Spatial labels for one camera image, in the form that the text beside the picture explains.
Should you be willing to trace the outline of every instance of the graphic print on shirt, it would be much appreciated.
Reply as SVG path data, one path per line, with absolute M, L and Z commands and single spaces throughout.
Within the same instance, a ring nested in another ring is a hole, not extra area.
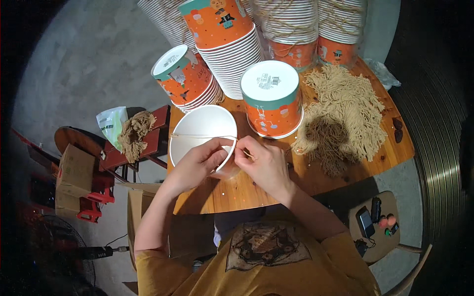
M 278 266 L 311 260 L 308 248 L 298 241 L 294 227 L 275 223 L 244 223 L 230 241 L 226 271 L 251 270 L 258 265 Z

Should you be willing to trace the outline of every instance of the black phone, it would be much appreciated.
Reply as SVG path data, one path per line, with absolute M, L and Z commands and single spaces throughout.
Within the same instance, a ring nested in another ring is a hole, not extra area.
M 359 224 L 360 232 L 365 238 L 370 238 L 375 234 L 374 224 L 372 222 L 372 217 L 370 217 L 369 210 L 367 207 L 361 208 L 355 215 L 357 223 Z

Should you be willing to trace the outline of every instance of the right hand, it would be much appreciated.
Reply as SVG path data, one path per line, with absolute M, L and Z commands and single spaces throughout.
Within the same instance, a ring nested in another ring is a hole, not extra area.
M 249 150 L 253 159 L 247 158 L 244 154 L 245 148 Z M 282 204 L 293 196 L 296 185 L 288 175 L 285 153 L 282 149 L 270 145 L 262 146 L 248 135 L 236 144 L 235 163 L 266 193 Z

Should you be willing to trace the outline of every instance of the wooden chair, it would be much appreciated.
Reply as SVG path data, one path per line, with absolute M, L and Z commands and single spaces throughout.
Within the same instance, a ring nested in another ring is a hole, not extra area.
M 397 201 L 395 196 L 391 191 L 384 191 L 377 195 L 378 198 L 382 201 L 382 215 L 387 216 L 388 214 L 393 214 L 395 218 L 398 219 L 398 210 L 397 210 Z M 360 232 L 359 225 L 356 219 L 356 213 L 363 207 L 367 207 L 367 209 L 371 210 L 372 208 L 372 199 L 365 201 L 364 203 L 352 208 L 349 210 L 349 230 L 351 232 L 351 236 L 354 241 L 359 239 L 363 239 L 367 245 L 371 245 L 372 243 L 369 242 L 366 238 L 362 237 Z M 400 225 L 400 228 L 397 232 L 392 236 L 385 235 L 385 229 L 381 229 L 378 225 L 374 225 L 375 227 L 375 234 L 371 237 L 376 245 L 373 248 L 368 249 L 362 259 L 367 262 L 368 265 L 372 265 L 376 263 L 378 260 L 385 257 L 390 251 L 395 248 L 400 250 L 405 250 L 413 253 L 423 253 L 423 249 L 412 247 L 408 245 L 404 245 L 400 243 L 400 232 L 403 230 L 403 225 Z M 426 251 L 424 252 L 421 260 L 418 264 L 412 269 L 412 271 L 395 287 L 393 287 L 390 291 L 385 293 L 385 296 L 396 296 L 400 294 L 403 290 L 405 290 L 416 278 L 419 271 L 425 264 L 425 261 L 431 251 L 432 245 L 430 244 Z

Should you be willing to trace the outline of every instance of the stack of paper cups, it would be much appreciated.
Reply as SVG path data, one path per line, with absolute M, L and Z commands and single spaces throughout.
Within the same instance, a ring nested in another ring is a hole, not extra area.
M 140 0 L 138 6 L 165 36 L 171 46 L 186 44 L 196 53 L 196 44 L 178 6 L 183 0 Z
M 298 73 L 280 61 L 265 61 L 249 67 L 240 78 L 247 108 L 247 121 L 259 136 L 288 137 L 303 120 Z
M 352 68 L 364 30 L 365 0 L 319 0 L 318 60 Z
M 182 112 L 216 104 L 223 97 L 217 81 L 204 61 L 187 45 L 166 52 L 151 69 L 151 75 Z
M 254 16 L 268 39 L 270 55 L 302 72 L 317 62 L 316 0 L 254 0 Z
M 262 61 L 255 24 L 240 1 L 188 0 L 180 5 L 196 49 L 231 99 L 242 99 L 240 75 Z

